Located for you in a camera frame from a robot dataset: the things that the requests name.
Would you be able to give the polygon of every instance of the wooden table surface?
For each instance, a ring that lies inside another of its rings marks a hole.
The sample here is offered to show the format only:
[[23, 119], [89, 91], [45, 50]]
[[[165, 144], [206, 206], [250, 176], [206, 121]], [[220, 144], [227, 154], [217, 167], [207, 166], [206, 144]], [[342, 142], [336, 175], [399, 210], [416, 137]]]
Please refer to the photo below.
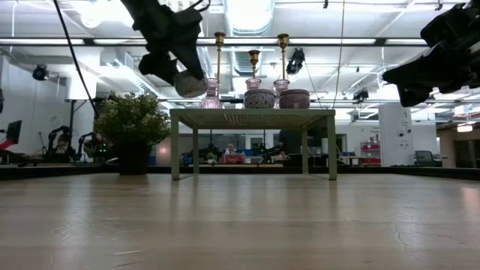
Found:
[[406, 175], [0, 181], [0, 269], [478, 269], [479, 206]]

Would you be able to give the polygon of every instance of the desk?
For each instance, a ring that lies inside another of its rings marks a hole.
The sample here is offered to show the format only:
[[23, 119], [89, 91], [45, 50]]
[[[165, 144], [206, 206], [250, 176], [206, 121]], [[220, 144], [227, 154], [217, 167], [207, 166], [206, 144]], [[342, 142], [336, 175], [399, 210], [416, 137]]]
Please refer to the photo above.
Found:
[[[206, 129], [288, 129], [301, 131], [301, 144], [308, 149], [307, 131], [318, 125], [327, 127], [328, 153], [336, 157], [334, 109], [171, 109], [172, 179], [180, 180], [179, 123], [193, 130], [193, 174], [200, 172], [198, 130]], [[308, 174], [308, 151], [302, 153], [303, 174]], [[328, 159], [328, 179], [337, 179], [337, 159]]]

